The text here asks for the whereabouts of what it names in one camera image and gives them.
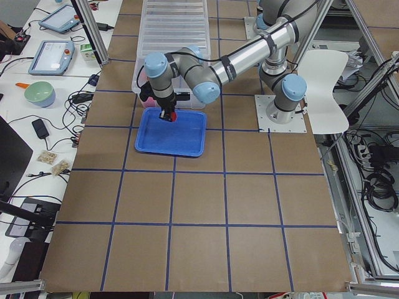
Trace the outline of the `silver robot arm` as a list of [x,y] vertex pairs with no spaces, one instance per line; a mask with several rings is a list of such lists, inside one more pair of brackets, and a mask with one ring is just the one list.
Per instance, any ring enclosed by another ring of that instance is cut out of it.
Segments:
[[240,48],[212,60],[209,66],[203,64],[194,46],[145,57],[143,68],[148,81],[140,97],[143,101],[148,97],[156,100],[160,119],[173,122],[177,118],[174,78],[183,77],[194,96],[209,104],[220,96],[224,84],[256,64],[261,66],[261,80],[276,91],[276,108],[282,112],[295,108],[293,98],[282,87],[282,78],[287,75],[286,49],[310,32],[317,17],[317,1],[260,1],[259,5],[266,28]]

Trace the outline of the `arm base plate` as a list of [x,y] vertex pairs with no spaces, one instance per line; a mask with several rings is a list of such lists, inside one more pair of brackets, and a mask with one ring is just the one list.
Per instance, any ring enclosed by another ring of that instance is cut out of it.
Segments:
[[274,95],[255,95],[259,132],[261,133],[307,133],[303,113],[297,113],[300,105],[291,112],[279,110]]

